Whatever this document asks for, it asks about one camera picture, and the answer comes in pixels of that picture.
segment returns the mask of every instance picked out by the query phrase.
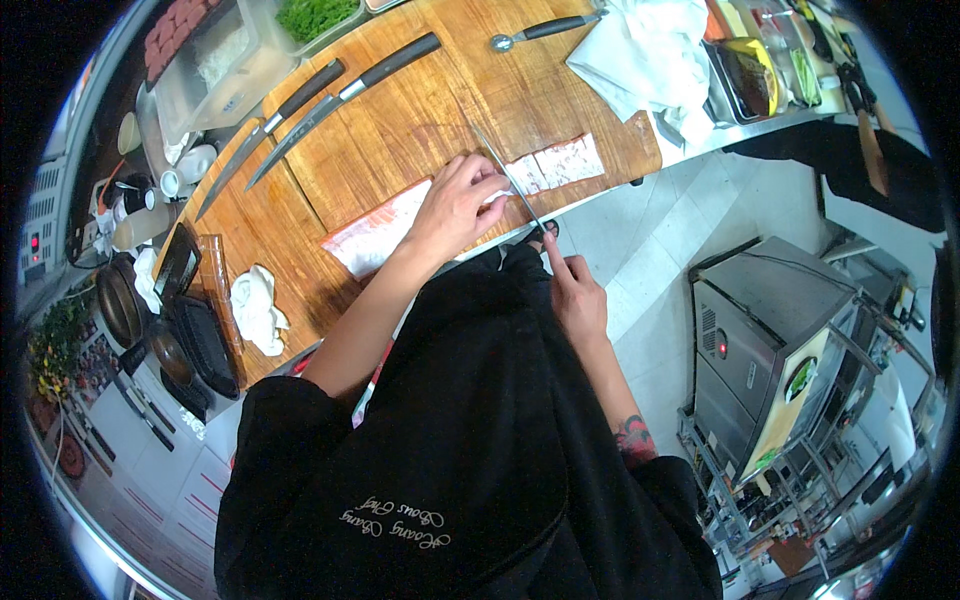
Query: cable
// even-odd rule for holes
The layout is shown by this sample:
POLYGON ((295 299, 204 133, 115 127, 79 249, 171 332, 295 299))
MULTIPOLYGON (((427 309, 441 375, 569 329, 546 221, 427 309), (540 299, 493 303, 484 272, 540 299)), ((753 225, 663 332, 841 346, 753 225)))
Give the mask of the cable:
POLYGON ((117 166, 113 167, 113 173, 110 173, 110 177, 107 178, 107 182, 104 183, 104 186, 100 188, 100 197, 97 198, 97 214, 102 215, 107 211, 107 206, 104 204, 104 192, 107 191, 107 188, 110 187, 110 183, 113 181, 113 176, 117 174, 117 171, 120 170, 120 167, 123 166, 124 158, 120 159, 120 162, 117 163, 117 166))
POLYGON ((850 285, 849 283, 845 283, 844 281, 840 281, 839 279, 834 279, 834 278, 831 277, 831 276, 826 276, 826 275, 820 273, 819 271, 817 271, 816 269, 812 269, 812 268, 808 267, 807 265, 803 264, 802 262, 797 262, 796 260, 787 260, 786 258, 778 258, 778 257, 776 257, 776 256, 768 256, 767 254, 754 254, 754 253, 752 253, 752 252, 741 252, 741 254, 744 254, 744 255, 746 255, 746 256, 752 256, 753 258, 763 258, 763 259, 765 259, 765 260, 770 260, 770 261, 772 261, 772 262, 779 262, 779 263, 781 263, 781 264, 784 264, 784 265, 786 265, 786 266, 788 266, 788 267, 790 267, 790 268, 792 268, 792 269, 798 270, 798 271, 799 271, 800 269, 803 269, 804 271, 810 273, 811 275, 815 275, 815 276, 819 277, 820 279, 823 279, 824 281, 828 281, 828 282, 832 283, 833 285, 836 285, 837 287, 850 290, 851 292, 854 292, 855 294, 858 294, 858 293, 860 292, 859 288, 856 288, 856 287, 850 285))
POLYGON ((81 290, 81 291, 79 291, 79 292, 76 292, 76 293, 74 293, 74 294, 70 294, 69 296, 64 296, 63 298, 61 298, 61 300, 70 300, 71 298, 76 298, 77 296, 80 296, 81 294, 86 294, 87 292, 89 292, 90 290, 92 290, 92 289, 95 288, 95 287, 97 287, 97 284, 96 284, 96 283, 91 283, 91 284, 90 284, 90 287, 84 288, 83 290, 81 290))
POLYGON ((106 264, 109 263, 109 262, 110 262, 110 259, 107 258, 107 260, 105 260, 104 262, 98 262, 97 264, 95 264, 95 265, 90 265, 89 267, 85 267, 84 265, 78 265, 78 264, 75 263, 75 262, 71 262, 71 263, 70 263, 70 266, 73 267, 74 269, 83 269, 84 271, 94 271, 94 270, 96 270, 96 269, 99 269, 99 268, 103 267, 104 265, 106 265, 106 264))
POLYGON ((54 488, 56 486, 55 481, 57 477, 57 463, 60 461, 60 453, 63 451, 63 429, 66 427, 66 411, 63 410, 63 402, 60 401, 59 396, 57 396, 57 404, 60 405, 60 441, 57 443, 57 455, 54 457, 54 462, 50 466, 50 487, 51 488, 54 488))

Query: white tile floor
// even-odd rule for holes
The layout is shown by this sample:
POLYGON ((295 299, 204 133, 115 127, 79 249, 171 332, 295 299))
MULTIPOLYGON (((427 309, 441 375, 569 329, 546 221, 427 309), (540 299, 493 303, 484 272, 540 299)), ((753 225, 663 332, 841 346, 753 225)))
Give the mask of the white tile floor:
POLYGON ((681 455, 677 408, 692 393, 686 268, 758 235, 819 251, 831 231, 813 173, 794 161, 709 153, 567 212, 565 254, 586 257, 607 290, 608 334, 661 454, 681 455))

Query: white towel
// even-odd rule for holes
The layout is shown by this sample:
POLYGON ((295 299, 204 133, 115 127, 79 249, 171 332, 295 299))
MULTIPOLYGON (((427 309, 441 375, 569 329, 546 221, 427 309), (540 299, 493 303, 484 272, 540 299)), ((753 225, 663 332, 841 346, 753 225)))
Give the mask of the white towel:
POLYGON ((266 356, 283 352, 280 329, 289 329, 287 318, 274 306, 274 274, 260 265, 240 275, 230 286, 233 319, 243 339, 253 342, 266 356))
POLYGON ((608 0, 609 14, 566 59, 567 66, 626 123, 638 110, 663 111, 694 146, 713 122, 704 112, 709 62, 700 40, 704 0, 608 0))
POLYGON ((160 296, 154 291, 154 265, 156 264, 156 250, 148 248, 140 253, 133 262, 133 272, 136 279, 133 287, 136 293, 147 302, 147 308, 155 315, 160 314, 160 296))

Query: raw meat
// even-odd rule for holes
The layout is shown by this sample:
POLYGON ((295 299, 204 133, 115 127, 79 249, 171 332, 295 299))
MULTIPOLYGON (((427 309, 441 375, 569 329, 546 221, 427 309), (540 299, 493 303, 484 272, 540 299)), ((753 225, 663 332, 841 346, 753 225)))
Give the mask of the raw meat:
POLYGON ((605 173, 603 162, 597 154, 593 133, 574 140, 573 156, 567 163, 567 169, 575 181, 588 180, 605 173))
POLYGON ((527 196, 550 189, 533 155, 522 156, 505 166, 516 182, 523 186, 523 193, 527 196))
MULTIPOLYGON (((522 156, 506 167, 526 195, 605 173, 592 133, 522 156)), ((386 262, 413 226, 432 183, 430 178, 414 183, 356 221, 328 234, 321 246, 355 278, 369 275, 386 262)), ((498 191, 484 204, 512 193, 498 191)))
POLYGON ((571 145, 572 144, 567 143, 560 146, 549 146, 534 153, 534 158, 537 160, 537 164, 540 166, 543 177, 546 179, 550 189, 576 181, 566 172, 566 166, 564 164, 566 155, 573 154, 573 150, 570 148, 571 145))
POLYGON ((432 180, 422 180, 321 242, 357 279, 376 271, 414 224, 432 180))
POLYGON ((604 174, 593 134, 556 144, 534 154, 550 189, 604 174))

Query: tattoo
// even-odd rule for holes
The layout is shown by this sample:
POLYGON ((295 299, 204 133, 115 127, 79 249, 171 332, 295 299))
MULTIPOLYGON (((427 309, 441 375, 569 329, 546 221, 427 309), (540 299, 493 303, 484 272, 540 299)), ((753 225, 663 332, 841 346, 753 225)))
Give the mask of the tattoo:
POLYGON ((659 456, 647 423, 640 415, 632 415, 620 423, 613 439, 627 468, 639 467, 659 456))

